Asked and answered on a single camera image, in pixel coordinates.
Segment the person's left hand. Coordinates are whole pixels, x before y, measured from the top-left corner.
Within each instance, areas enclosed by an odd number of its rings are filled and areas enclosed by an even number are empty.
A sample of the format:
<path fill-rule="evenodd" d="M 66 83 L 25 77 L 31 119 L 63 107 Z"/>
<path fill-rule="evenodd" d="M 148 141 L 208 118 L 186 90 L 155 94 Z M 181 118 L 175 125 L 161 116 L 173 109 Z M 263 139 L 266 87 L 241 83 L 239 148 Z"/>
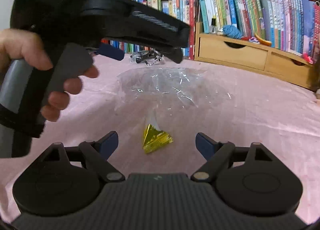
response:
<path fill-rule="evenodd" d="M 37 34 L 18 29 L 1 30 L 1 83 L 3 83 L 11 62 L 21 58 L 39 70 L 46 71 L 53 67 Z M 41 109 L 42 116 L 50 122 L 56 122 L 61 110 L 68 107 L 70 94 L 79 94 L 82 86 L 80 77 L 65 80 L 62 93 L 50 93 L 48 104 Z"/>

